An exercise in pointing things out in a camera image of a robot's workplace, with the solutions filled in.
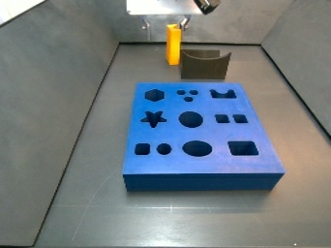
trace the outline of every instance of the hexagonal hole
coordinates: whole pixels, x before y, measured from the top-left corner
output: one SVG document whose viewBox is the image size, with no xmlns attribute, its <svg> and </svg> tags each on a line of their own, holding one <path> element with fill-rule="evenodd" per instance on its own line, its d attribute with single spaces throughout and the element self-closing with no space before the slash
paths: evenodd
<svg viewBox="0 0 331 248">
<path fill-rule="evenodd" d="M 145 93 L 145 98 L 153 102 L 158 102 L 165 99 L 165 92 L 158 89 L 151 89 Z"/>
</svg>

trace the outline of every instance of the rectangular hole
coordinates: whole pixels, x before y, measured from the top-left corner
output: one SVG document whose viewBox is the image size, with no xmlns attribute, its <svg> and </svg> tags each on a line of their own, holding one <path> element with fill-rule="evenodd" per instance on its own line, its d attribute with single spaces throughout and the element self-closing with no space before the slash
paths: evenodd
<svg viewBox="0 0 331 248">
<path fill-rule="evenodd" d="M 257 156 L 259 150 L 253 141 L 230 141 L 227 143 L 233 156 Z"/>
<path fill-rule="evenodd" d="M 235 123 L 249 123 L 249 120 L 243 114 L 235 114 L 233 116 Z"/>
<path fill-rule="evenodd" d="M 218 123 L 230 123 L 229 116 L 226 114 L 215 114 Z"/>
<path fill-rule="evenodd" d="M 150 144 L 149 143 L 138 143 L 135 153 L 136 153 L 136 155 L 149 155 L 150 154 Z"/>
</svg>

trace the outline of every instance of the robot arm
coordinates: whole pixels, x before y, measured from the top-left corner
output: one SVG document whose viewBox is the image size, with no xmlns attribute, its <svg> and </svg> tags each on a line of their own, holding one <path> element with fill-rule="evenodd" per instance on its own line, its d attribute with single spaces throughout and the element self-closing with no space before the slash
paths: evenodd
<svg viewBox="0 0 331 248">
<path fill-rule="evenodd" d="M 194 0 L 203 14 L 209 15 L 221 5 L 222 0 Z"/>
</svg>

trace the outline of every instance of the dark gray block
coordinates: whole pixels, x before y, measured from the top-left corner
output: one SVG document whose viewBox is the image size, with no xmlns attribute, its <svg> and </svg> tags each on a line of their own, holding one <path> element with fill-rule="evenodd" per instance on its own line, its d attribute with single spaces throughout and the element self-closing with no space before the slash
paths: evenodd
<svg viewBox="0 0 331 248">
<path fill-rule="evenodd" d="M 297 0 L 263 42 L 283 75 L 331 135 L 331 4 Z"/>
<path fill-rule="evenodd" d="M 92 0 L 0 29 L 0 245 L 31 245 L 118 42 Z"/>
<path fill-rule="evenodd" d="M 182 78 L 226 79 L 231 52 L 221 56 L 218 50 L 182 49 Z"/>
</svg>

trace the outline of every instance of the metal bracket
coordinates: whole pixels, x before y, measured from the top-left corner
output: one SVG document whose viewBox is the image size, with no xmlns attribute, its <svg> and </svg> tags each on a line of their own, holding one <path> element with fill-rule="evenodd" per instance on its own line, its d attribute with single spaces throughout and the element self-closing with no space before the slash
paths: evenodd
<svg viewBox="0 0 331 248">
<path fill-rule="evenodd" d="M 142 16 L 142 21 L 143 21 L 143 30 L 147 31 L 147 40 L 151 41 L 151 28 L 150 28 L 150 22 L 147 20 L 147 15 Z"/>
<path fill-rule="evenodd" d="M 185 19 L 181 23 L 181 29 L 186 31 L 189 29 L 189 22 L 191 21 L 191 15 L 185 15 Z"/>
</svg>

